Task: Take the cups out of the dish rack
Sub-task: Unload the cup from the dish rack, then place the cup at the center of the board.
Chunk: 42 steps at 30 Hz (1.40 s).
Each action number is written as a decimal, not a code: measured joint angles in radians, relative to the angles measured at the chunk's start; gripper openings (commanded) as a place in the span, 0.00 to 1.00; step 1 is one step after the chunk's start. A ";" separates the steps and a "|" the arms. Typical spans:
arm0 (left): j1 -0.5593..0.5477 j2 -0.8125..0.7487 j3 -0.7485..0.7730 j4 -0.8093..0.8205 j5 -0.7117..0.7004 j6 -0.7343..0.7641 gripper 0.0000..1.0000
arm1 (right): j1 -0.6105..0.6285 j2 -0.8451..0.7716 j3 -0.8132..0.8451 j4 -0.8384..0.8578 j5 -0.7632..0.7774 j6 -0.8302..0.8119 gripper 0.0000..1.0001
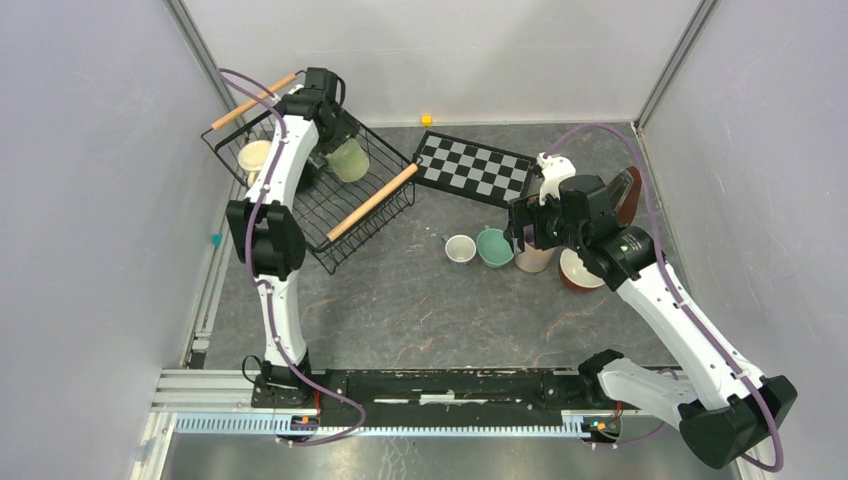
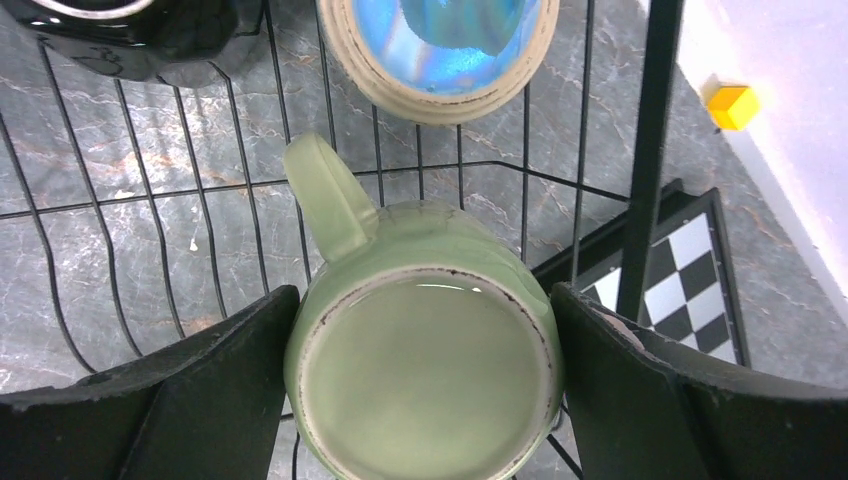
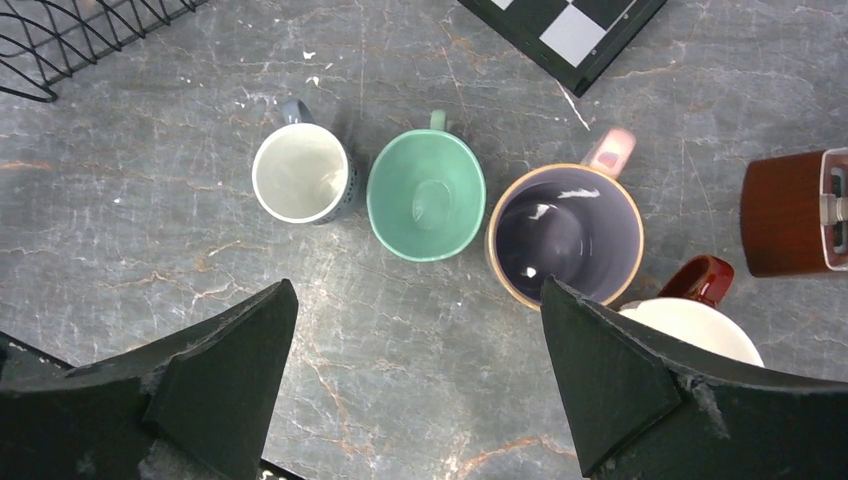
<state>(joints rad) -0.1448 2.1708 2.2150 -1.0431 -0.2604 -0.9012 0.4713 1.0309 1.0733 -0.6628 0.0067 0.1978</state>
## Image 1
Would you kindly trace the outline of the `pink iridescent mug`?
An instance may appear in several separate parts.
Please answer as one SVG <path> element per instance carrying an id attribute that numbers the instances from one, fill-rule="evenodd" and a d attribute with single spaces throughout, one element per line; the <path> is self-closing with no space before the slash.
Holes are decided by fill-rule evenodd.
<path id="1" fill-rule="evenodd" d="M 555 253 L 555 248 L 542 250 L 535 248 L 530 243 L 526 243 L 524 250 L 515 254 L 514 261 L 517 267 L 522 271 L 536 274 L 547 268 Z"/>

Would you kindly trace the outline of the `light green mug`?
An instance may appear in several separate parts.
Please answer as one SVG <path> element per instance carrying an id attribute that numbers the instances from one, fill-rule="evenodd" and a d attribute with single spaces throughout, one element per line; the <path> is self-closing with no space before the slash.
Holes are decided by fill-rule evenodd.
<path id="1" fill-rule="evenodd" d="M 327 154 L 325 161 L 333 174 L 344 183 L 362 179 L 370 168 L 369 157 L 355 138 L 347 139 Z"/>

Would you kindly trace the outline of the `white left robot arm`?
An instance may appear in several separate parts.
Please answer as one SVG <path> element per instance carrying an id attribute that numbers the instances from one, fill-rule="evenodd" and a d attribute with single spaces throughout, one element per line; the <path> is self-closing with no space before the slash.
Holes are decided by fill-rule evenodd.
<path id="1" fill-rule="evenodd" d="M 303 85 L 261 99 L 273 127 L 270 147 L 244 199 L 227 206 L 233 242 L 263 314 L 265 352 L 254 381 L 256 407 L 302 407 L 317 392 L 297 303 L 307 241 L 293 203 L 308 159 L 358 132 L 357 121 L 342 107 L 345 94 L 336 73 L 309 67 Z"/>

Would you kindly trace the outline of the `grey blue mug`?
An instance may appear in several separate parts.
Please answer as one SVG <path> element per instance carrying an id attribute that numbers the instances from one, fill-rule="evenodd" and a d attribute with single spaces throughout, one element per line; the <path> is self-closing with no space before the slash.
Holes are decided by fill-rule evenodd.
<path id="1" fill-rule="evenodd" d="M 467 235 L 443 235 L 441 240 L 444 254 L 453 267 L 468 267 L 477 254 L 475 241 Z"/>

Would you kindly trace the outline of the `red floral mug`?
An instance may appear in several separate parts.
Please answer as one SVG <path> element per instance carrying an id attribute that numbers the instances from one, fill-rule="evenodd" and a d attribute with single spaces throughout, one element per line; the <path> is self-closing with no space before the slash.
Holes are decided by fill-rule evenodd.
<path id="1" fill-rule="evenodd" d="M 561 282 L 574 291 L 589 292 L 605 286 L 604 280 L 589 272 L 578 254 L 570 249 L 563 249 L 560 254 L 558 274 Z"/>

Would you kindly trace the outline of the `small green teacup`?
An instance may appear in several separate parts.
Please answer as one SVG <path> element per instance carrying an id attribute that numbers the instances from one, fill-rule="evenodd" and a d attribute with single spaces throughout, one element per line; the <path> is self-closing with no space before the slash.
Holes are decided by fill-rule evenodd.
<path id="1" fill-rule="evenodd" d="M 475 242 L 480 258 L 490 268 L 501 268 L 514 258 L 512 244 L 500 229 L 486 225 Z"/>

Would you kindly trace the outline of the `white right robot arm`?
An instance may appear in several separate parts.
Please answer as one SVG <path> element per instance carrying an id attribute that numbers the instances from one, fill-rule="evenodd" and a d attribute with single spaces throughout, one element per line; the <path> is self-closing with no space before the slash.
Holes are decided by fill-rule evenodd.
<path id="1" fill-rule="evenodd" d="M 709 321 L 643 229 L 617 221 L 607 186 L 594 175 L 559 181 L 554 193 L 508 204 L 507 238 L 518 250 L 567 248 L 589 273 L 632 307 L 679 363 L 676 380 L 606 350 L 583 362 L 580 400 L 634 406 L 675 428 L 704 464 L 720 469 L 742 458 L 769 472 L 783 467 L 779 427 L 798 392 L 783 375 L 768 377 Z"/>

